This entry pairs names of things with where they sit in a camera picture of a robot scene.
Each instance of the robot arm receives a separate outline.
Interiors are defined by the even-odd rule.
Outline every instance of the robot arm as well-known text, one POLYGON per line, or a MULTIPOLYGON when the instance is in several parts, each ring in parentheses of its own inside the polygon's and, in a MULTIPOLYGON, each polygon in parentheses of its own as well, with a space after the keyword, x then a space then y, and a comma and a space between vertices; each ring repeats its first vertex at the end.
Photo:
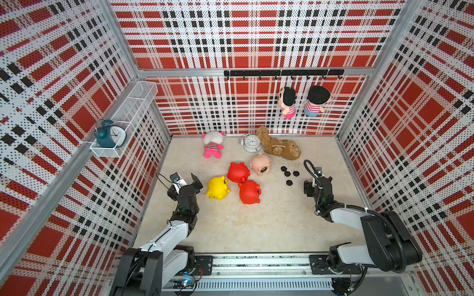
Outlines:
POLYGON ((304 182, 304 193, 313 197, 319 216, 364 232, 365 243, 344 243, 329 249, 328 264, 340 273, 347 264, 358 263, 383 271, 403 272, 405 267, 422 260, 422 252, 400 217, 393 211, 377 213, 359 206, 344 205, 334 200, 332 178, 308 160, 305 168, 313 182, 304 182))
POLYGON ((192 272, 194 249, 178 245, 194 229, 199 212, 196 194, 203 186, 196 176, 191 176, 194 182, 187 185, 178 173, 171 175, 173 184, 167 193, 178 205, 169 225, 149 243, 123 253, 109 296, 159 296, 175 274, 192 272))

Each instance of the silver alarm clock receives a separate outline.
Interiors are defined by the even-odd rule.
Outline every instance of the silver alarm clock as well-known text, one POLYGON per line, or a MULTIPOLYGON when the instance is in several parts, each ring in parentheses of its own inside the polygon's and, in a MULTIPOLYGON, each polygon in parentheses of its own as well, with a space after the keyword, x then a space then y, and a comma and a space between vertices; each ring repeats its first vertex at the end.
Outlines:
POLYGON ((262 148, 262 142, 255 134, 246 134, 245 136, 240 137, 240 145, 245 149, 245 151, 250 153, 259 152, 262 148))

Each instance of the black hair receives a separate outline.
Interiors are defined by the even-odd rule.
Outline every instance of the black hair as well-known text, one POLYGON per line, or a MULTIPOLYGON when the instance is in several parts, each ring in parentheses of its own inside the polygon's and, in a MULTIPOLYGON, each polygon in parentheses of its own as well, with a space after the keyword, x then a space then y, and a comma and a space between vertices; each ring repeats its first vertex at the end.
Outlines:
POLYGON ((296 99, 295 90, 285 86, 285 90, 283 92, 283 104, 287 106, 293 106, 296 99))
POLYGON ((316 105, 321 105, 329 100, 331 93, 325 87, 313 85, 308 92, 308 100, 316 105))

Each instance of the striped shirt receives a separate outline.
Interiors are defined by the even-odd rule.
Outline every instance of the striped shirt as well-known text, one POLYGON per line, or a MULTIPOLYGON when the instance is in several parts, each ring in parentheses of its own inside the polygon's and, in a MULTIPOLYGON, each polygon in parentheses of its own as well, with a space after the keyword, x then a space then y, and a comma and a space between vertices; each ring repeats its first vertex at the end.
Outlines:
POLYGON ((285 116, 286 119, 290 119, 290 118, 293 117, 293 115, 295 115, 295 113, 296 113, 296 108, 293 105, 293 106, 290 107, 290 111, 288 111, 288 113, 283 115, 283 116, 285 116))
POLYGON ((219 150, 219 147, 218 147, 217 144, 214 143, 214 142, 209 142, 209 144, 207 144, 206 146, 204 146, 204 150, 207 150, 207 149, 220 151, 220 150, 219 150))
POLYGON ((309 101, 306 103, 306 105, 304 107, 306 108, 306 110, 308 110, 309 112, 312 112, 312 113, 321 112, 321 107, 320 106, 312 105, 309 101))

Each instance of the alarm clock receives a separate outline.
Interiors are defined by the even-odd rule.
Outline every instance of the alarm clock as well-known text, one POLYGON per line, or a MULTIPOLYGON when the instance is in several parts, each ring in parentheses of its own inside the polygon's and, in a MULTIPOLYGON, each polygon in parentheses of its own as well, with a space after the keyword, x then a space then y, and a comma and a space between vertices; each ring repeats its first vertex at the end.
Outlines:
POLYGON ((95 129, 94 136, 102 148, 115 148, 123 145, 127 133, 122 127, 114 125, 114 122, 108 119, 102 121, 100 127, 95 129))
POLYGON ((262 142, 255 134, 246 134, 244 137, 240 137, 240 145, 250 153, 259 152, 262 148, 262 142))

